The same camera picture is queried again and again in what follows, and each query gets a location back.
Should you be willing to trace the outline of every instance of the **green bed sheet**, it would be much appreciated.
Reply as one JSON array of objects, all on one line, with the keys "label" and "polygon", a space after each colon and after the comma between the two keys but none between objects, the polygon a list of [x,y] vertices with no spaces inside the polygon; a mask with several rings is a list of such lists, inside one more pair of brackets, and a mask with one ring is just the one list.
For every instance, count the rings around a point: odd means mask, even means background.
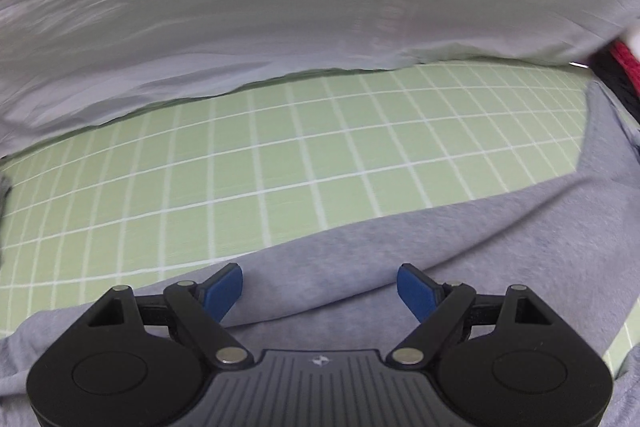
[{"label": "green bed sheet", "polygon": [[[575,169],[580,68],[443,62],[174,103],[9,159],[0,335],[97,298],[376,216]],[[636,306],[606,354],[640,341]]]}]

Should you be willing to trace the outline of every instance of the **metal pin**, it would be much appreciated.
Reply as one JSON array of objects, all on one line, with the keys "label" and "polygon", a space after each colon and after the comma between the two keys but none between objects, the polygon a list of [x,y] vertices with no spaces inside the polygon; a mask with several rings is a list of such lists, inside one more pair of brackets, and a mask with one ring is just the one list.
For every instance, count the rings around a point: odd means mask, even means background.
[{"label": "metal pin", "polygon": [[216,353],[216,358],[222,363],[240,363],[248,356],[242,347],[223,347]]},{"label": "metal pin", "polygon": [[391,353],[391,358],[402,365],[414,365],[424,358],[424,353],[415,347],[401,347]]}]

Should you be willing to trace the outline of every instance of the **red fabric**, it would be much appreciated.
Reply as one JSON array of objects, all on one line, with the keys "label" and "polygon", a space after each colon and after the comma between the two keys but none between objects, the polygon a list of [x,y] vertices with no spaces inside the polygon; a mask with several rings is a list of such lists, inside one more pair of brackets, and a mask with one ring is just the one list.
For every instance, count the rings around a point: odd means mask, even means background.
[{"label": "red fabric", "polygon": [[640,62],[621,41],[616,41],[611,49],[611,55],[618,61],[625,70],[626,76],[636,88],[636,94],[640,96]]}]

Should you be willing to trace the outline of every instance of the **black fabric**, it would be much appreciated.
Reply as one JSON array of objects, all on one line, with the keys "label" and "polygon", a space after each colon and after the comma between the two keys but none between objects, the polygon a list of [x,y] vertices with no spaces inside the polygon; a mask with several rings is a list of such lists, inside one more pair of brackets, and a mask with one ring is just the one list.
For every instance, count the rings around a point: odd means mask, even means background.
[{"label": "black fabric", "polygon": [[629,114],[640,123],[640,98],[625,68],[611,54],[610,48],[609,45],[594,54],[589,66],[596,76],[613,91]]}]

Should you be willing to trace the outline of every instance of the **gray blanket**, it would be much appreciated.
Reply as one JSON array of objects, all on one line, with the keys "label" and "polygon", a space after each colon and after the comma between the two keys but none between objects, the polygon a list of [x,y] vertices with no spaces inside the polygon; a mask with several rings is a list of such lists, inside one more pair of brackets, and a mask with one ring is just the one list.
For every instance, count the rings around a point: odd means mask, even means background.
[{"label": "gray blanket", "polygon": [[[356,223],[239,259],[242,298],[224,324],[255,354],[377,347],[416,326],[396,295],[401,263],[480,293],[532,287],[600,354],[640,293],[638,141],[602,86],[577,171],[534,187]],[[202,281],[219,266],[198,270]],[[158,293],[167,282],[140,289]],[[24,387],[37,357],[86,306],[40,312],[0,341],[0,423],[34,427]],[[640,425],[640,355],[628,357],[603,425]]]}]

